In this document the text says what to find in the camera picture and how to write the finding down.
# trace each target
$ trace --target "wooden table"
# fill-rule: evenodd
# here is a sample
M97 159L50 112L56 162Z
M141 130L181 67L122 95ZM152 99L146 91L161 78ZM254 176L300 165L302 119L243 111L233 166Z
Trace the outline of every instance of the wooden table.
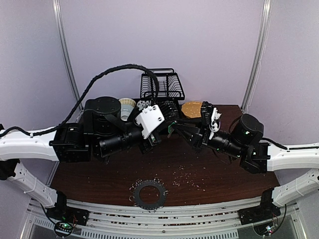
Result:
M222 113L222 130L228 130L242 114L238 106L218 106L218 111ZM61 163L51 186L73 200L132 206L132 183L158 177L169 190L165 206L181 206L254 198L279 185L272 172L253 175L239 167L239 160L227 165L221 161L226 156L218 156L208 148L197 155L182 137L164 136L152 152L142 155L135 147L111 156L108 165L97 160ZM142 199L156 200L154 189L146 188Z

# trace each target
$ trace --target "metal frame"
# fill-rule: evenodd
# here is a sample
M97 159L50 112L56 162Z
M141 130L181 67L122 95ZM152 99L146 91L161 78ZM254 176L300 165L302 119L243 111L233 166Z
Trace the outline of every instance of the metal frame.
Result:
M69 77L71 89L74 95L74 98L76 101L80 99L80 94L79 90L77 88L73 70L72 70L72 65L70 61L70 56L69 56L69 51L67 48L66 44L66 38L65 38L65 32L64 32L64 27L63 27L63 20L62 20L62 14L61 14L61 7L60 7L60 0L53 0L53 10L54 10L54 16L56 20L56 25L58 27L58 32L59 32L59 37L60 37L60 42L61 42L61 47L62 47L62 52L63 52L63 58L64 58L64 63L65 63L65 68ZM79 105L79 110L83 111L83 105L82 103Z
M139 207L126 207L83 203L68 200L71 207L90 211L87 226L77 226L74 235L81 238L210 238L212 235L237 235L239 228L251 227L252 224L242 226L237 211L242 208L256 206L260 197L238 200L226 203L164 207L156 212L149 212ZM287 216L294 219L294 226L299 239L307 239L296 203L287 206ZM31 228L38 225L53 229L47 220L39 203L31 200L25 225L20 231L20 239L29 239Z
M262 20L260 23L259 37L258 37L256 53L255 53L255 57L253 61L253 67L251 69L249 82L248 82L244 100L241 106L241 109L244 113L248 112L248 107L251 103L251 99L255 91L255 86L257 83L258 74L260 70L260 61L261 61L264 48L266 46L266 39L267 39L268 30L269 30L271 7L272 7L272 0L264 0L264 9L263 9Z

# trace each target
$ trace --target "washer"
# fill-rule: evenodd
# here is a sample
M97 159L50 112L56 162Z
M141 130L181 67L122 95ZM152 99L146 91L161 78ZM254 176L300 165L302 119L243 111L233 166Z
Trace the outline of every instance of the washer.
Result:
M147 187L147 186L153 186L156 187L159 191L159 199L156 203L145 203L142 201L142 199L140 198L140 192L143 188ZM165 201L166 201L166 197L167 197L167 193L166 193L166 189L163 186L163 184L161 184L159 181L155 181L155 180L145 180L141 183L139 183L136 187L135 190L133 192L133 197L134 197L134 201L136 203L137 206L139 206L140 208L143 208L145 210L156 210L157 208L160 208L164 205Z

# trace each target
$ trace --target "paper cup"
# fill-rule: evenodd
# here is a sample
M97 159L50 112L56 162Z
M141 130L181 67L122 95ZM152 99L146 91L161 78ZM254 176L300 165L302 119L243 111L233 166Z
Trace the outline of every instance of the paper cup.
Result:
M119 101L121 102L121 120L127 121L136 106L136 102L130 98L121 98Z

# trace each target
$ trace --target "white wall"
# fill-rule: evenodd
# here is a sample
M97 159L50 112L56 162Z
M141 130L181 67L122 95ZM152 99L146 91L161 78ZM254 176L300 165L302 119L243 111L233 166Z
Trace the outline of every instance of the white wall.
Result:
M187 100L241 104L263 0L61 1L80 93L93 76L127 63L174 68ZM100 80L89 98L138 97L141 72Z
M52 1L0 0L0 89L0 123L6 128L56 125L75 104ZM32 159L26 167L45 181L52 163ZM0 181L0 238L17 238L29 199Z
M283 144L319 141L319 1L274 1L267 47L249 113ZM286 183L307 170L277 172ZM309 238L319 235L319 193L300 200Z

